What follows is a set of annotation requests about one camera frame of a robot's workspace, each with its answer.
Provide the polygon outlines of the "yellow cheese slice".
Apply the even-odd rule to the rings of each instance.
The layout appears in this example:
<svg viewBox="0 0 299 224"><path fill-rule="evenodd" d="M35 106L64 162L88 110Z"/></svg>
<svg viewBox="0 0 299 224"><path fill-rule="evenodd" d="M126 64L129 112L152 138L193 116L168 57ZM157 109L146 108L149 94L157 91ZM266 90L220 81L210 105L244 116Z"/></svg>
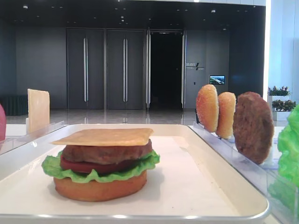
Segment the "yellow cheese slice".
<svg viewBox="0 0 299 224"><path fill-rule="evenodd" d="M76 146L144 146L148 143L151 128L85 129L53 141L54 145Z"/></svg>

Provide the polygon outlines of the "meat patty on burger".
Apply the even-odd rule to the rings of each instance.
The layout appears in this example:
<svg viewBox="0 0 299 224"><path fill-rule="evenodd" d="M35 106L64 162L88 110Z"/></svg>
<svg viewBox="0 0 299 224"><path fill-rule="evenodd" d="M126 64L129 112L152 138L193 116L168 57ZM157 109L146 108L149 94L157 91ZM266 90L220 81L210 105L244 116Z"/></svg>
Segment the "meat patty on burger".
<svg viewBox="0 0 299 224"><path fill-rule="evenodd" d="M72 146L67 145L62 156L71 162L92 162L102 165L120 163L125 160L136 160L152 152L149 140L145 146Z"/></svg>

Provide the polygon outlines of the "tomato slice on burger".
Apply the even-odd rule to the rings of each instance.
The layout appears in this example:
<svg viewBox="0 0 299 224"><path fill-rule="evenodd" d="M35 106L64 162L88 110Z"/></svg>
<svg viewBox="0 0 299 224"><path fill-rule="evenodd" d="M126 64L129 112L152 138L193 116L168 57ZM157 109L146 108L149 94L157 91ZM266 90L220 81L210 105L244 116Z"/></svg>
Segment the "tomato slice on burger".
<svg viewBox="0 0 299 224"><path fill-rule="evenodd" d="M134 167L139 160L125 160L118 164L101 165L92 162L71 162L66 160L62 155L60 156L60 167L63 170L71 170L75 173L89 174L95 170L98 174L110 174L114 172L121 172Z"/></svg>

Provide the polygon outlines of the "upright brown meat patty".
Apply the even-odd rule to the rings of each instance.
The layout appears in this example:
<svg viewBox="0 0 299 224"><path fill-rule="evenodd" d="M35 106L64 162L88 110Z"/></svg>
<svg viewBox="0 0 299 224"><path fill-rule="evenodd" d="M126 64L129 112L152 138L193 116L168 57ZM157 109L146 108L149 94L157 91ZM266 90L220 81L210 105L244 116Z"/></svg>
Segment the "upright brown meat patty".
<svg viewBox="0 0 299 224"><path fill-rule="evenodd" d="M233 134L239 153L256 164L267 159L272 145L274 124L269 104L258 93L249 91L238 96Z"/></svg>

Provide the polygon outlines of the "lettuce leaf on burger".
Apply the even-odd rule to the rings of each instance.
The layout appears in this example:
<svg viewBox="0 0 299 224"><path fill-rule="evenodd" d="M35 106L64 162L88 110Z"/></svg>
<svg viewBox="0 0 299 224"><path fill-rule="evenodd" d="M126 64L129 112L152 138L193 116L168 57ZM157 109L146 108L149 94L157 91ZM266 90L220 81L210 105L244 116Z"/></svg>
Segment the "lettuce leaf on burger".
<svg viewBox="0 0 299 224"><path fill-rule="evenodd" d="M60 167L60 151L56 157L46 156L42 162L42 168L45 174L55 177L57 179L71 178L75 183L88 183L92 180L101 183L108 183L113 181L125 181L129 178L139 176L143 171L148 169L154 169L156 164L160 162L160 155L155 151L141 157L133 163L133 166L129 169L120 172L112 172L107 175L100 175L95 170L92 170L88 174L79 174L70 169L63 170Z"/></svg>

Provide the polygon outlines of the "upright green lettuce leaf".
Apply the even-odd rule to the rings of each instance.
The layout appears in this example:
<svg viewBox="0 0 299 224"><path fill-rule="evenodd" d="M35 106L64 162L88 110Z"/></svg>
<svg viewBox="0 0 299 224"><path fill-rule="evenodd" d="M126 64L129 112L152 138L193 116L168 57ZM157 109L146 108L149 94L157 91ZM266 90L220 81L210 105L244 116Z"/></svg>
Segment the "upright green lettuce leaf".
<svg viewBox="0 0 299 224"><path fill-rule="evenodd" d="M288 125L278 135L278 178L269 186L269 193L286 207L294 209L299 189L299 109L287 118Z"/></svg>

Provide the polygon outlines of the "bun slice outer right rack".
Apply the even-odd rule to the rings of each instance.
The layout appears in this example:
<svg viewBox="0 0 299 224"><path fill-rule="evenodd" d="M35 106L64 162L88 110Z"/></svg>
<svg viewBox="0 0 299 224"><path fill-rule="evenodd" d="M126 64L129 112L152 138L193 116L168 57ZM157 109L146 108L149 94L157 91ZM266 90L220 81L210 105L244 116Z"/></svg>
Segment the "bun slice outer right rack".
<svg viewBox="0 0 299 224"><path fill-rule="evenodd" d="M201 123L209 132L215 132L218 125L219 103L214 85L206 84L198 92L196 111Z"/></svg>

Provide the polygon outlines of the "dark double door middle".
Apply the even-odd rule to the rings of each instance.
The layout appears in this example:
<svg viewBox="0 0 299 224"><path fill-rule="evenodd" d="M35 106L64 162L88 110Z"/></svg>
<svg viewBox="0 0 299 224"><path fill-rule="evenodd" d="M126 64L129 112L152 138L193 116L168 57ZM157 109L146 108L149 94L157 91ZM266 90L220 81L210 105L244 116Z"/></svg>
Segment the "dark double door middle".
<svg viewBox="0 0 299 224"><path fill-rule="evenodd" d="M107 62L108 109L142 109L142 31L109 30Z"/></svg>

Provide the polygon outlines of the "dark double door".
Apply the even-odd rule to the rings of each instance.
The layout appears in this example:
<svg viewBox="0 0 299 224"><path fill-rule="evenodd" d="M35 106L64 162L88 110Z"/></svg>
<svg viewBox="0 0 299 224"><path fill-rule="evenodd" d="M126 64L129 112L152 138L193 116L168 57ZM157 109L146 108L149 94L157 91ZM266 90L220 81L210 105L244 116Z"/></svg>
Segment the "dark double door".
<svg viewBox="0 0 299 224"><path fill-rule="evenodd" d="M109 30L107 62L108 109L142 109L142 31Z"/></svg>
<svg viewBox="0 0 299 224"><path fill-rule="evenodd" d="M67 30L68 107L104 108L104 33Z"/></svg>

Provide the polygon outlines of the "bun slice inner right rack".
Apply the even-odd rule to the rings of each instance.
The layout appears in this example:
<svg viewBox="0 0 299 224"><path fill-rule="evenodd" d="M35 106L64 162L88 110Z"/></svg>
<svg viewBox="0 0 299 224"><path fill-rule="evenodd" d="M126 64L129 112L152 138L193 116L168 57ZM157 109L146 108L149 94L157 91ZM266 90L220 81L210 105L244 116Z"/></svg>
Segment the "bun slice inner right rack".
<svg viewBox="0 0 299 224"><path fill-rule="evenodd" d="M236 97L234 93L223 92L218 96L219 118L216 134L223 139L228 139L233 134L233 122Z"/></svg>

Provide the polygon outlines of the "bottom bun on tray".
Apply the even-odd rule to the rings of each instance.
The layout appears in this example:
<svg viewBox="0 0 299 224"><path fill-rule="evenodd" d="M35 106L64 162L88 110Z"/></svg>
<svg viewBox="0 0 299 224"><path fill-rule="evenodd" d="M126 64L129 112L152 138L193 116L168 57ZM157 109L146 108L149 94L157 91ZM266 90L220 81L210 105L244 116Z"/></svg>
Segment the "bottom bun on tray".
<svg viewBox="0 0 299 224"><path fill-rule="evenodd" d="M75 183L70 178L54 178L55 190L63 197L83 202L103 202L129 196L141 190L147 182L147 172L125 181Z"/></svg>

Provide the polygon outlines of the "white flower planter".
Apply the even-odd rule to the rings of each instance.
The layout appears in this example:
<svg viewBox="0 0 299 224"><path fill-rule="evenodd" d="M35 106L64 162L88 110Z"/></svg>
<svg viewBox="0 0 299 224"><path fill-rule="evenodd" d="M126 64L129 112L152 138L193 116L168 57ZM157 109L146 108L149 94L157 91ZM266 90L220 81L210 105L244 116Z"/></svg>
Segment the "white flower planter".
<svg viewBox="0 0 299 224"><path fill-rule="evenodd" d="M291 92L287 86L268 88L268 103L272 109L274 121L285 121L291 111L296 107L296 102L291 100Z"/></svg>

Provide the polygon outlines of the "wall display screen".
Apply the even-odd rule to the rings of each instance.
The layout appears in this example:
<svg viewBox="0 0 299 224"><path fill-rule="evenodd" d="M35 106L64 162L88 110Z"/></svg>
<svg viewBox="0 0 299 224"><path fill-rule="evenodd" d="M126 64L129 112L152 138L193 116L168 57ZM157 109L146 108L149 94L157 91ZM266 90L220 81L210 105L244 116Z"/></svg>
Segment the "wall display screen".
<svg viewBox="0 0 299 224"><path fill-rule="evenodd" d="M225 84L225 76L209 76L209 83L213 85L224 85Z"/></svg>

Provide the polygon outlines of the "long clear rail left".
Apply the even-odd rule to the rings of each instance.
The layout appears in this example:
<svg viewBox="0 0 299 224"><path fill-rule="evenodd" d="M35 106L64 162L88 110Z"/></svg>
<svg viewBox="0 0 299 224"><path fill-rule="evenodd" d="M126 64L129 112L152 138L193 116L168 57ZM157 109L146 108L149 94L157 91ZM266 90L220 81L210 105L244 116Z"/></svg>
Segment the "long clear rail left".
<svg viewBox="0 0 299 224"><path fill-rule="evenodd" d="M7 136L5 140L0 142L0 154L5 154L15 148L23 146L27 143L33 142L38 138L41 138L49 133L52 133L62 127L65 126L64 121L60 121L58 123L51 123L46 127L34 131L32 133L26 135L11 135Z"/></svg>

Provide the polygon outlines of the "long clear rail right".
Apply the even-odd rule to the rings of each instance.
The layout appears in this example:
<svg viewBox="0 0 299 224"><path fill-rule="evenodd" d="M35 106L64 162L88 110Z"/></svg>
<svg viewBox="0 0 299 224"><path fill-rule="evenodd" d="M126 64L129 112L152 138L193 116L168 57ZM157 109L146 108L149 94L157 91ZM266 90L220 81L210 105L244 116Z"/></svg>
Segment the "long clear rail right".
<svg viewBox="0 0 299 224"><path fill-rule="evenodd" d="M275 220L282 224L299 222L299 188L278 173L278 134L283 127L275 127L270 154L261 165L237 152L234 138L220 139L197 123L190 128L269 199Z"/></svg>

